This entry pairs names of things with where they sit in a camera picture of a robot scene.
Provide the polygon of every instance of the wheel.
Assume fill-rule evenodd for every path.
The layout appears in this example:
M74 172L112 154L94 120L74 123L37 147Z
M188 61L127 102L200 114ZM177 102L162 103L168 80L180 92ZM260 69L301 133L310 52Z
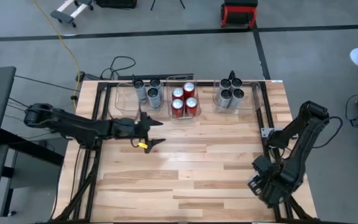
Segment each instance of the wheel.
M14 216L14 215L16 215L17 214L17 212L15 212L15 211L9 211L9 213L7 214L9 217L12 217L12 216Z

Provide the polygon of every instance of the concrete floor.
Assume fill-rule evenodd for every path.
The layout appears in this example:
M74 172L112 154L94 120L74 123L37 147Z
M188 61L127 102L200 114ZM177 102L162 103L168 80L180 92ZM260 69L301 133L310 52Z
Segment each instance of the concrete floor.
M219 7L222 0L142 0L134 10L102 9L95 6L76 19L77 28L53 23L65 35L138 32L161 30L220 29ZM61 0L39 0L49 14ZM350 0L260 0L259 27L358 25L358 1ZM54 35L53 29L30 0L0 0L0 37ZM260 33L272 79L283 80L293 116L302 102L313 100L327 107L330 114L344 119L346 100L358 93L358 67L349 52L358 47L358 29L302 32ZM116 37L66 40L76 55L80 68L99 75L118 55L136 60L136 66L121 75L194 73L198 79L218 79L235 70L243 79L264 79L254 35L193 34L152 37ZM120 60L117 68L130 62ZM0 42L0 66L17 67L17 75L75 87L76 68L58 40ZM70 90L16 78L11 97L23 103L50 103L73 111ZM349 107L351 116L358 108ZM6 114L22 118L21 111L8 108ZM325 142L335 122L319 139ZM45 133L25 127L20 121L6 118L3 128L21 136ZM42 138L55 138L47 135ZM52 142L64 154L65 142ZM58 169L18 155L16 165L24 164L34 172L23 172L23 182L46 175L42 184L15 190L11 209L14 217L0 218L0 223L46 221L55 196ZM358 128L345 121L341 132L330 145L314 150L307 162L310 187L318 216L322 220L358 223Z

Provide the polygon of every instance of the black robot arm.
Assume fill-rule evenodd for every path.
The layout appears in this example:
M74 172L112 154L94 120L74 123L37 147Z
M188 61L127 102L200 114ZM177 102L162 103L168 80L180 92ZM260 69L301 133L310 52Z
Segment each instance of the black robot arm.
M97 150L105 139L143 139L145 153L165 139L149 140L147 134L151 126L162 125L161 122L140 112L140 121L133 119L91 120L64 110L53 108L48 104L36 103L25 111L24 123L31 128L49 128L62 136L71 136L84 149Z
M320 132L328 123L327 109L307 101L302 104L298 117L286 128L270 132L265 142L269 148L285 149L294 135L299 134L299 138L286 159L276 158L276 161L272 162L259 156L252 163L257 175L248 185L269 208L288 200L302 184L306 159Z

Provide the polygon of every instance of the clear plastic bin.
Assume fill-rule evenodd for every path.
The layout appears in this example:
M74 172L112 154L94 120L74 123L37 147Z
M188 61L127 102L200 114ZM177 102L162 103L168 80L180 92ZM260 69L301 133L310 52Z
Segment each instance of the clear plastic bin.
M250 114L263 106L263 96L258 82L242 83L241 90L244 92L244 97L237 106L228 106L227 108L219 106L217 101L217 96L221 92L219 84L220 80L214 81L212 107L215 113Z
M197 88L197 80L193 79L193 75L179 75L179 76L174 76L174 77L168 77L165 85L166 85L166 94L167 94L167 107L168 107L168 115L169 117L171 117L171 122L174 124L183 124L183 123L193 123L196 122L198 119L198 116L201 114L201 106L200 106L200 101L198 98L198 88ZM187 111L185 110L183 116L181 118L177 118L173 113L172 113L172 91L175 88L183 88L183 85L185 83L192 83L194 84L195 87L195 96L194 98L196 98L197 100L197 112L195 115L191 115L188 114Z
M121 111L122 114L128 116L136 116L136 114L140 109L143 112L147 112L148 115L160 115L163 112L163 104L164 104L164 82L162 84L162 97L161 97L161 105L158 109L153 109L147 101L146 103L140 103L139 99L136 95L134 84L133 83L118 83L116 87L116 108ZM150 83L144 82L146 87L146 91L149 90Z

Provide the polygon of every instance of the black cable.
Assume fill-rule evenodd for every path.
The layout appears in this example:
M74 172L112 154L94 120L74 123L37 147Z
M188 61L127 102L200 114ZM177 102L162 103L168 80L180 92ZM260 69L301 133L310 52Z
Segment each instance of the black cable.
M32 79L32 78L22 77L22 76L19 76L19 75L15 75L15 77L17 77L17 78L23 78L23 79L30 80L30 81L37 82L37 83L43 83L43 84L50 85L50 86L54 86L54 87L58 87L58 88L63 88L63 89L66 89L66 90L79 91L79 90L75 90L75 89L72 89L72 88L68 88L68 87L64 87L64 86L60 86L60 85L56 85L56 84L52 84L52 83L48 83L48 82L43 82L43 81L39 81L39 80L34 80L34 79Z
M56 204L57 204L57 196L58 196L58 190L59 190L59 180L60 180L60 175L62 174L62 168L63 168L63 166L60 167L60 169L59 169L59 175L57 175L55 205L53 206L52 214L50 215L49 220L51 220L52 217L53 217L53 215L55 214Z
M22 105L22 106L25 106L26 108L29 107L29 106L25 105L24 103L22 103L22 102L20 102L20 101L17 101L17 100L15 100L15 99L11 98L11 97L9 97L9 99L15 101L16 103L18 103L18 104L20 104L20 105Z
M80 151L81 151L81 147L78 147L77 157L76 157L76 159L75 159L75 164L74 164L73 186L71 187L70 201L71 201L72 198L73 198L74 183L75 183L75 174L76 174L76 171L77 171L77 162L78 162L78 158L79 158L79 155L80 155Z
M348 106L350 100L351 100L353 97L355 97L355 96L358 96L358 94L352 95L352 96L349 97L349 99L347 99L347 101L346 101L346 106L345 106L345 118L346 118L348 121L353 121L353 120L355 120L355 119L358 118L358 116L355 117L355 118L352 118L352 119L349 119L349 118L347 117L347 106Z
M12 106L12 105L9 105L9 104L7 104L6 106L10 106L11 108L15 108L15 109L17 109L17 110L25 111L25 110L23 110L23 109L17 108L17 107L15 107L15 106Z
M7 118L13 118L13 119L16 119L16 120L18 120L18 121L23 122L23 120L22 120L22 119L20 119L20 118L16 118L16 117L9 116L9 115L6 115L6 114L4 114L4 116L5 116L5 117L7 117Z
M129 59L129 60L132 60L134 63L132 64L132 65L130 65L130 66L126 66L126 67L123 67L123 68L119 68L119 69L113 69L112 68L112 66L114 65L114 62L116 61L116 59L119 59L119 58L126 58L126 59ZM121 71L121 70L125 70L125 69L128 69L128 68L132 68L133 66L135 66L136 65L136 61L135 61L135 59L133 59L133 58L131 58L131 57L128 57L128 56L117 56L117 57L115 57L113 60L112 60L112 62L111 62L111 64L110 64L110 67L109 68L106 68L106 69L104 69L103 71L102 71L102 73L100 74L100 79L102 79L102 80L105 80L105 78L103 77L103 73L105 72L105 71L107 71L107 70L110 70L110 80L115 80L115 78L114 78L114 73L116 73L117 74L117 78L118 77L120 77L120 74L118 73L118 71Z
M55 146L53 146L52 144L50 144L50 143L47 142L47 147L48 147L48 146L50 146L50 147L53 149L54 152L56 151Z
M137 145L137 146L134 145L133 140L134 140L134 139L131 138L131 145L132 145L133 147L139 147L139 145Z
M284 156L285 149L283 149L283 153L281 154L280 158Z
M18 103L14 103L14 102L7 102L8 104L10 104L10 105L14 105L14 106L21 106L21 107L24 107L24 106L22 106L22 105L20 105L20 104L18 104Z
M338 119L339 122L340 122L339 127L337 128L337 130L335 131L335 133L333 134L333 136L332 136L331 138L329 138L328 141L327 141L325 144L322 144L321 146L313 147L312 149L318 149L318 148L321 148L321 147L324 147L324 146L328 145L329 142L331 142L331 140L333 140L333 138L335 138L335 136L338 134L339 130L341 130L342 125L343 125L343 120L342 120L340 117L338 117L338 116L332 116L332 117L330 117L330 118L328 118L328 119L325 119L325 121L326 121L326 120L329 121L330 119Z

